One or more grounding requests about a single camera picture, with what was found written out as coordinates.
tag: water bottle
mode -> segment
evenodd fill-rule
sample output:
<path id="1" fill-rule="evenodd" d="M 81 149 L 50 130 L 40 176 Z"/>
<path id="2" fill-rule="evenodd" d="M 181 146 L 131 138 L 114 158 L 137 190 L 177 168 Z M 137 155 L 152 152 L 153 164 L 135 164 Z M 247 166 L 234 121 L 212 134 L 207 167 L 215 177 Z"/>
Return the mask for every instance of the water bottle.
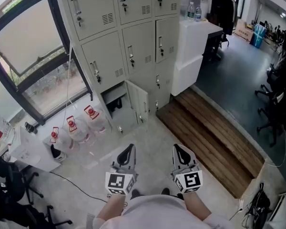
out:
<path id="1" fill-rule="evenodd" d="M 198 6 L 195 11 L 195 21 L 199 22 L 201 20 L 201 8 Z"/>
<path id="2" fill-rule="evenodd" d="M 93 109 L 91 106 L 88 106 L 84 109 L 84 111 L 86 112 L 85 120 L 92 131 L 99 134 L 108 129 L 108 120 L 105 113 L 101 109 Z"/>
<path id="3" fill-rule="evenodd" d="M 67 154 L 70 153 L 75 146 L 73 139 L 62 128 L 58 127 L 53 127 L 50 143 L 53 144 L 56 149 Z"/>
<path id="4" fill-rule="evenodd" d="M 11 145 L 13 143 L 14 136 L 15 129 L 0 116 L 0 142 Z"/>
<path id="5" fill-rule="evenodd" d="M 89 140 L 92 133 L 89 133 L 85 122 L 74 119 L 73 116 L 67 118 L 69 126 L 69 136 L 78 143 L 85 143 Z"/>
<path id="6" fill-rule="evenodd" d="M 194 15 L 195 15 L 195 7 L 194 7 L 194 3 L 190 2 L 190 5 L 187 9 L 187 20 L 189 22 L 193 22 L 194 21 Z"/>

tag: shelf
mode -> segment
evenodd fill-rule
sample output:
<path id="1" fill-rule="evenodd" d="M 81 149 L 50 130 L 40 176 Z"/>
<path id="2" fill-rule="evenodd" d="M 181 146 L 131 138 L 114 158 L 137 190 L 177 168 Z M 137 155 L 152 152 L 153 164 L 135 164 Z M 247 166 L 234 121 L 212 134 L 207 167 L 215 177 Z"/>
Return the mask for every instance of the shelf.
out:
<path id="1" fill-rule="evenodd" d="M 122 97 L 125 94 L 126 94 L 125 85 L 121 84 L 102 93 L 102 96 L 103 96 L 105 104 L 109 104 L 112 101 L 116 100 L 119 97 Z"/>

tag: floor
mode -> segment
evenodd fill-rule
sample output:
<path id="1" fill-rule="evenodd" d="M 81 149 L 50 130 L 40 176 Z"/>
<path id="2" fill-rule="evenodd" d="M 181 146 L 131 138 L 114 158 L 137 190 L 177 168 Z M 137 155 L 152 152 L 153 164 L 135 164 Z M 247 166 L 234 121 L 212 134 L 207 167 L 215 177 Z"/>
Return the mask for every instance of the floor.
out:
<path id="1" fill-rule="evenodd" d="M 106 200 L 105 172 L 109 170 L 112 157 L 130 143 L 135 144 L 137 151 L 136 171 L 139 177 L 135 187 L 146 195 L 159 194 L 164 187 L 170 188 L 171 193 L 176 194 L 178 189 L 170 179 L 170 173 L 173 170 L 172 147 L 174 143 L 179 142 L 155 116 L 123 138 L 119 138 L 116 133 L 107 133 L 99 137 L 93 146 L 81 146 L 54 172 L 70 179 L 89 195 Z M 238 210 L 239 201 L 234 199 L 203 166 L 200 167 L 203 171 L 204 185 L 197 194 L 213 213 L 231 218 Z M 71 219 L 74 222 L 73 225 L 64 225 L 61 228 L 85 228 L 87 214 L 97 215 L 103 207 L 102 201 L 89 198 L 67 180 L 40 170 L 38 172 L 40 176 L 35 178 L 33 185 L 44 194 L 44 198 L 33 195 L 34 206 L 45 212 L 46 205 L 51 204 L 58 221 Z M 278 193 L 286 191 L 286 185 L 277 168 L 265 165 L 259 177 L 253 180 L 246 190 L 243 196 L 244 207 L 253 198 L 259 182 L 265 183 L 265 192 L 273 208 Z M 27 203 L 26 198 L 23 198 L 22 203 Z M 238 213 L 232 219 L 236 229 L 242 228 L 241 220 L 244 214 Z M 13 224 L 10 228 L 21 227 Z"/>
<path id="2" fill-rule="evenodd" d="M 195 86 L 226 110 L 279 166 L 285 155 L 284 133 L 274 147 L 269 145 L 271 128 L 257 133 L 256 127 L 267 122 L 263 114 L 257 113 L 259 107 L 266 106 L 267 97 L 254 93 L 261 84 L 269 86 L 266 70 L 277 54 L 266 43 L 257 49 L 236 35 L 228 36 L 228 40 L 229 47 L 223 43 L 221 61 L 202 66 Z M 286 158 L 279 170 L 286 180 Z"/>

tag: shoe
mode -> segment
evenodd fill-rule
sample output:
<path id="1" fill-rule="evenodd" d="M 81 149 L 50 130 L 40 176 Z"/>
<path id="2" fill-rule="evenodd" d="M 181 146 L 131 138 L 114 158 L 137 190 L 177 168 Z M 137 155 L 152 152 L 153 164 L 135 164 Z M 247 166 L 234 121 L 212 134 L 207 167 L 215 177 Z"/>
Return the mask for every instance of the shoe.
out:
<path id="1" fill-rule="evenodd" d="M 170 195 L 170 189 L 168 189 L 167 187 L 164 188 L 161 192 L 162 195 Z"/>
<path id="2" fill-rule="evenodd" d="M 139 196 L 141 196 L 141 193 L 137 189 L 134 189 L 132 191 L 132 198 L 136 198 L 136 197 L 139 197 Z"/>

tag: wooden platform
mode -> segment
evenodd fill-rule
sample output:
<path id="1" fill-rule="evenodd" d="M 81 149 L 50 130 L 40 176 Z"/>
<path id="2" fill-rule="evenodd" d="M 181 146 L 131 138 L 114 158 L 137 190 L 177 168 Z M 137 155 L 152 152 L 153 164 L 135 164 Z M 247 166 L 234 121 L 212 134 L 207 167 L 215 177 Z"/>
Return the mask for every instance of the wooden platform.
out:
<path id="1" fill-rule="evenodd" d="M 158 110 L 157 116 L 235 198 L 258 176 L 262 156 L 190 88 Z"/>

